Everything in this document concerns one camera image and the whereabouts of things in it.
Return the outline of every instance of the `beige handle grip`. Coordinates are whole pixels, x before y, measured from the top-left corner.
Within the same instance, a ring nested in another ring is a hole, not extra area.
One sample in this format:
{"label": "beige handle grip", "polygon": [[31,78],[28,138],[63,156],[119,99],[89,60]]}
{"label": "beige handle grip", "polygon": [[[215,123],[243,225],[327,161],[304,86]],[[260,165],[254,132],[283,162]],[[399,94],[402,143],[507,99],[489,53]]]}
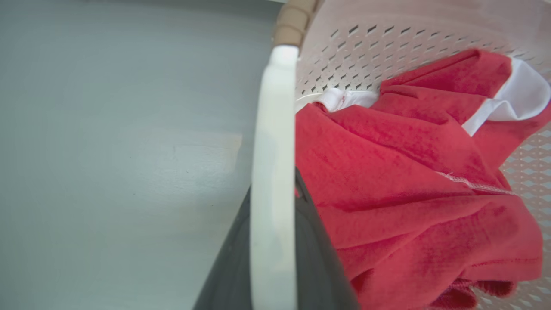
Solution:
{"label": "beige handle grip", "polygon": [[302,47],[308,27],[323,0],[289,0],[279,12],[273,44]]}

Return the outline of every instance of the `folded cloth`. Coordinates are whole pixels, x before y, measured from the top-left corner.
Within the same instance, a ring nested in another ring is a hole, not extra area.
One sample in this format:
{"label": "folded cloth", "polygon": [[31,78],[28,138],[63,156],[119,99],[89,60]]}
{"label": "folded cloth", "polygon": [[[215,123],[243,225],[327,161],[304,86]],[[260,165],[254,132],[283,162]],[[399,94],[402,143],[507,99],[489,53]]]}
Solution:
{"label": "folded cloth", "polygon": [[540,277],[542,234],[499,167],[551,120],[549,94],[469,50],[384,81],[374,104],[297,113],[296,165],[363,309],[469,309],[472,286]]}

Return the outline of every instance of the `perforated basket wall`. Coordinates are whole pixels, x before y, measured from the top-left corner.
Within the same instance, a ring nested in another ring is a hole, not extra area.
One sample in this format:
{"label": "perforated basket wall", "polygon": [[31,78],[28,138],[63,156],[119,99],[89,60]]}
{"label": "perforated basket wall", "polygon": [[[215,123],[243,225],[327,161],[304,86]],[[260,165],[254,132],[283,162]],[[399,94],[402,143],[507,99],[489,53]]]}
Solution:
{"label": "perforated basket wall", "polygon": [[[328,87],[377,92],[381,81],[465,49],[523,59],[551,81],[551,4],[542,0],[326,0],[298,64],[297,99]],[[551,304],[551,126],[502,170],[544,233],[544,276],[501,300],[479,292],[481,309]]]}

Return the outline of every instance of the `white stitching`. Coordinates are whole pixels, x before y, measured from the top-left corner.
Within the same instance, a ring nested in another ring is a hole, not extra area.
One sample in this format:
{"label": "white stitching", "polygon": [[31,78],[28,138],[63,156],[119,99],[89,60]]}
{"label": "white stitching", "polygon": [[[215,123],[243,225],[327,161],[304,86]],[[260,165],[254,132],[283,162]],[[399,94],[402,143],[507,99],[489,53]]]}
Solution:
{"label": "white stitching", "polygon": [[501,189],[501,188],[496,188],[496,187],[489,186],[489,185],[484,185],[484,184],[471,183],[469,180],[467,180],[465,178],[455,177],[455,176],[451,175],[451,173],[448,173],[448,174],[445,174],[445,173],[442,173],[442,172],[436,172],[436,173],[440,174],[444,178],[446,178],[448,180],[451,180],[453,182],[464,183],[467,186],[469,186],[469,188],[474,189],[474,190],[480,190],[480,191],[487,191],[487,192],[490,192],[490,193],[500,193],[500,194],[518,196],[517,194],[515,194],[512,191],[508,191],[508,190],[504,190],[504,189]]}

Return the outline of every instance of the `laundry basket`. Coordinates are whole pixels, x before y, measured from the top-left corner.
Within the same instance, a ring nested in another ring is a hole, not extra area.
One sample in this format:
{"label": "laundry basket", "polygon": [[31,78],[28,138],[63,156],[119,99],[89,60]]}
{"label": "laundry basket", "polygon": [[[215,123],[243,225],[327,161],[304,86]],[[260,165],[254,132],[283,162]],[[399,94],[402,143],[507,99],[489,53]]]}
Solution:
{"label": "laundry basket", "polygon": [[[247,285],[255,309],[294,309],[301,294],[295,251],[296,110],[331,87],[378,92],[381,81],[466,49],[520,58],[551,81],[551,4],[545,0],[290,0],[273,40],[258,103],[250,197]],[[503,170],[540,223],[548,258],[551,127],[528,139]],[[223,253],[233,253],[231,244],[228,237],[207,283],[217,283],[222,271],[216,265]],[[540,280],[520,283],[513,298],[478,294],[482,309],[547,309],[551,262],[545,260]]]}

